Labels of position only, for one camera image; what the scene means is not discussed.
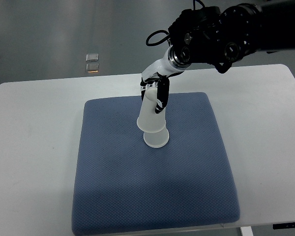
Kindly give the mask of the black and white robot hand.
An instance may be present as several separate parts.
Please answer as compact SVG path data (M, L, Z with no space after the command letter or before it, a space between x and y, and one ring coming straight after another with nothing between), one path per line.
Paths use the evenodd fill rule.
M173 46L170 46L163 58L156 60L142 72L140 82L141 98L144 97L146 90L152 87L152 84L155 84L157 88L155 113L162 112L167 106L170 87L169 78L183 73L189 66L189 64L179 61Z

